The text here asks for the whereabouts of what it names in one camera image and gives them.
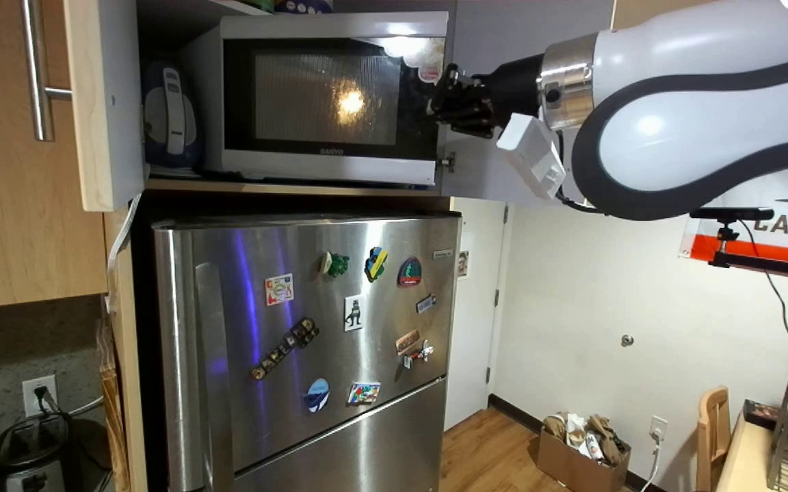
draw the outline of stainless steel refrigerator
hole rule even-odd
[[[157,224],[171,488],[439,488],[458,226]]]

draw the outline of cabinet handle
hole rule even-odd
[[[38,0],[23,0],[23,29],[27,38],[31,63],[33,131],[38,141],[53,141],[51,96],[71,99],[71,90],[47,84]]]

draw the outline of microwave window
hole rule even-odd
[[[233,41],[224,58],[230,146],[434,146],[428,141],[435,138],[435,123],[425,115],[434,84],[378,43]]]

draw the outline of cardboard box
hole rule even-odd
[[[628,442],[622,442],[622,447],[622,465],[610,468],[568,447],[558,436],[539,432],[532,457],[544,474],[568,484],[570,492],[622,492],[632,457]]]

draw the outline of white robotic arm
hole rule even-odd
[[[722,0],[646,23],[547,45],[487,77],[454,66],[430,112],[492,136],[513,112],[577,127],[583,196],[622,218],[699,211],[728,189],[788,170],[788,8]]]

